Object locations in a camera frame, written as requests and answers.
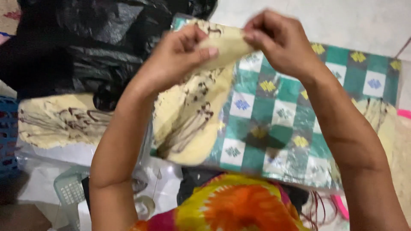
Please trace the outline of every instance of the black plastic bag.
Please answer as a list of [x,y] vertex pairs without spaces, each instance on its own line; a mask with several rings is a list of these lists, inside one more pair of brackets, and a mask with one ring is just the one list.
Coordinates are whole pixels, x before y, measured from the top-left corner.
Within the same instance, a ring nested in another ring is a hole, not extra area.
[[217,0],[20,0],[16,36],[0,46],[0,78],[19,99],[94,93],[114,110],[176,13],[206,19]]

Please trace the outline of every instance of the checkered tablecloth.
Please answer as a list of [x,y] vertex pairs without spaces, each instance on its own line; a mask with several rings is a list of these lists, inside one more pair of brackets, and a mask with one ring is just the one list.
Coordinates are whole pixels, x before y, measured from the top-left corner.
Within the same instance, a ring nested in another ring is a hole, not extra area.
[[[181,27],[181,20],[175,20]],[[352,100],[396,103],[401,62],[324,44],[313,50]],[[262,52],[241,59],[219,118],[218,137],[203,163],[284,182],[341,190],[341,180],[307,91],[274,70]]]

